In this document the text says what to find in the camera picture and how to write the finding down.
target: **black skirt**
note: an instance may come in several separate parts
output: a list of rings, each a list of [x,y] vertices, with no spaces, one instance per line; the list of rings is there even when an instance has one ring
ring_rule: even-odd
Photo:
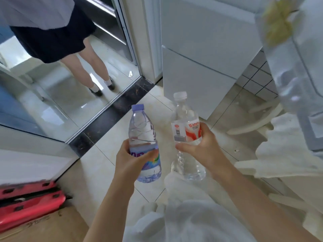
[[[96,26],[75,5],[65,27],[49,30],[18,26],[10,28],[30,56],[48,64],[82,51],[85,48],[83,40],[95,31]]]

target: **hand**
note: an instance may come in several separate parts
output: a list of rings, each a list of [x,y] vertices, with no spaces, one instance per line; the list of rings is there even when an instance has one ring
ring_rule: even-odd
[[[224,174],[233,167],[223,154],[215,135],[208,126],[201,122],[202,141],[199,145],[186,143],[176,144],[176,149],[192,155],[198,162],[206,167],[216,179],[217,175]]]
[[[134,157],[129,154],[129,139],[124,140],[117,154],[114,179],[133,185],[139,177],[144,164],[147,161],[157,158],[158,153],[159,151],[155,149],[140,157]]]

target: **purple bottle label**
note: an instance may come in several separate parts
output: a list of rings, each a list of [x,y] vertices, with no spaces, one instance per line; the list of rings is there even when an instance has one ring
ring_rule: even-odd
[[[142,156],[153,149],[158,149],[158,145],[157,144],[149,144],[149,145],[141,145],[141,146],[132,147],[132,148],[130,148],[130,153],[132,156],[139,157],[139,156]],[[146,164],[144,164],[142,171],[149,170],[149,169],[154,168],[158,165],[160,165],[159,154],[155,159],[152,159],[151,161],[148,161]]]

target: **white sock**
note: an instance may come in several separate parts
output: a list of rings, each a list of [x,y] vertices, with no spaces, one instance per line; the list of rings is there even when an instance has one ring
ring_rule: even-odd
[[[112,81],[109,79],[108,81],[104,81],[104,83],[109,86],[109,85],[112,85]]]
[[[93,92],[98,92],[100,89],[99,87],[94,83],[94,86],[90,88]]]

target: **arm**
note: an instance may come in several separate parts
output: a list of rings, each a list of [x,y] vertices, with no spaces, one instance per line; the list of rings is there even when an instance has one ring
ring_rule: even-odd
[[[129,154],[129,140],[123,141],[117,154],[112,183],[83,242],[122,242],[135,180],[143,165],[157,155],[158,150],[152,150],[135,158]]]
[[[250,225],[259,242],[319,242],[247,180],[224,156],[214,134],[201,123],[202,142],[197,145],[180,143],[176,148],[191,154],[211,173],[227,191],[233,203]]]

